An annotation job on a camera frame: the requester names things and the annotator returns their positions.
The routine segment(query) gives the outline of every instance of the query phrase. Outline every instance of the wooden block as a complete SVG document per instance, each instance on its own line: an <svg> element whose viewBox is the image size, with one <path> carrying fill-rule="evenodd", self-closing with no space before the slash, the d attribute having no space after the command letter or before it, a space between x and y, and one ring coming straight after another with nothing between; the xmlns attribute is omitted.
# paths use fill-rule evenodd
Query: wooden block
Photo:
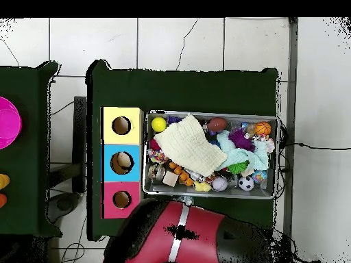
<svg viewBox="0 0 351 263"><path fill-rule="evenodd" d="M171 171L167 171L165 177L163 177L163 183L168 185L168 186L175 186L176 182L179 178L179 175L176 175L175 173L172 173Z"/></svg>
<svg viewBox="0 0 351 263"><path fill-rule="evenodd" d="M101 186L104 187L104 193L101 192L102 218L127 218L142 199L140 182L105 182Z"/></svg>
<svg viewBox="0 0 351 263"><path fill-rule="evenodd" d="M101 168L104 167L104 179L101 176L101 180L140 181L141 150L140 145L104 145L104 165L101 165Z"/></svg>
<svg viewBox="0 0 351 263"><path fill-rule="evenodd" d="M104 107L103 112L105 144L142 144L143 111L139 108Z"/></svg>

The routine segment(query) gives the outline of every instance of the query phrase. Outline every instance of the box hole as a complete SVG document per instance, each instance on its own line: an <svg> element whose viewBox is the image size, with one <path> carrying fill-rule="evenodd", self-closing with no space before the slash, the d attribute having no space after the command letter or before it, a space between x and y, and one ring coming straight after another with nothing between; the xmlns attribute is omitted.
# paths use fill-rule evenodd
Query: box hole
<svg viewBox="0 0 351 263"><path fill-rule="evenodd" d="M124 116L117 117L112 122L112 130L114 131L115 134L118 134L118 135L128 134L131 128L132 128L132 124L130 120Z"/></svg>
<svg viewBox="0 0 351 263"><path fill-rule="evenodd" d="M117 175L126 175L129 173L133 166L134 166L134 161L132 156L125 151L122 152L117 152L111 157L111 169L117 174Z"/></svg>
<svg viewBox="0 0 351 263"><path fill-rule="evenodd" d="M126 209L132 201L130 194L124 190L116 192L113 195L113 203L119 209Z"/></svg>

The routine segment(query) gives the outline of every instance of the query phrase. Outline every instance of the orange bead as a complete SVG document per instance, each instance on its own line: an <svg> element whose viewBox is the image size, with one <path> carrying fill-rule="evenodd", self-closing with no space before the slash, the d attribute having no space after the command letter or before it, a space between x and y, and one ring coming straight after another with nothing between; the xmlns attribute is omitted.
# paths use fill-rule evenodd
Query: orange bead
<svg viewBox="0 0 351 263"><path fill-rule="evenodd" d="M182 172L179 176L179 178L182 180L182 181L185 181L189 178L189 175L186 173L186 172Z"/></svg>
<svg viewBox="0 0 351 263"><path fill-rule="evenodd" d="M192 186L192 185L194 184L194 181L193 181L192 179L187 179L187 180L185 181L185 184L186 184L187 186Z"/></svg>
<svg viewBox="0 0 351 263"><path fill-rule="evenodd" d="M169 168L174 169L174 168L176 168L177 166L178 166L178 165L175 164L174 162L170 162L170 163L169 163Z"/></svg>
<svg viewBox="0 0 351 263"><path fill-rule="evenodd" d="M4 194L0 194L0 208L2 208L7 201L8 201L8 198Z"/></svg>
<svg viewBox="0 0 351 263"><path fill-rule="evenodd" d="M174 173L176 174L176 175L180 175L181 173L182 173L182 168L179 166L179 167L177 167L175 170L174 170Z"/></svg>

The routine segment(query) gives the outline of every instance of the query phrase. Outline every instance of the yellow ball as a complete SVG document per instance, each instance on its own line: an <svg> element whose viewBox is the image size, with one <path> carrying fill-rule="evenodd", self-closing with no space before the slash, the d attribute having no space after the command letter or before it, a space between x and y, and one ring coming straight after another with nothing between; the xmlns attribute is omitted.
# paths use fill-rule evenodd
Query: yellow ball
<svg viewBox="0 0 351 263"><path fill-rule="evenodd" d="M163 130L166 129L166 126L167 126L166 120L162 117L156 117L151 122L151 127L156 132L162 132Z"/></svg>

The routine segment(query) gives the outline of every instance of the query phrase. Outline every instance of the toy bin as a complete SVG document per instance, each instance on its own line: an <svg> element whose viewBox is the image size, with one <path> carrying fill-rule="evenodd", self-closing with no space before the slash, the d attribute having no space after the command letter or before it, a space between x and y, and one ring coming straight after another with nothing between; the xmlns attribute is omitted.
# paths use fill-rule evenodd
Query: toy bin
<svg viewBox="0 0 351 263"><path fill-rule="evenodd" d="M154 163L149 159L147 150L149 149L149 141L157 134L152 129L152 120L161 116L167 120L167 117L174 116L184 118L188 114L192 114L198 121L209 121L215 117L221 117L227 120L225 130L229 132L233 128L240 127L242 123L259 123L267 122L271 126L269 137L273 139L275 149L268 155L267 184L262 186L254 184L253 189L244 191L239 187L227 187L224 191L216 192L210 190L208 192L196 191L193 186L185 186L176 183L174 187L164 184L157 179L151 179L148 175L149 168ZM176 111L149 111L145 115L144 120L144 145L143 145L143 191L149 195L174 195L174 196L192 196L192 197L221 197L221 198L240 198L240 199L273 199L278 191L278 154L279 154L279 136L280 136L280 120L274 116L255 116L255 115L236 115L236 114L214 114L214 113L198 113L198 112L176 112Z"/></svg>

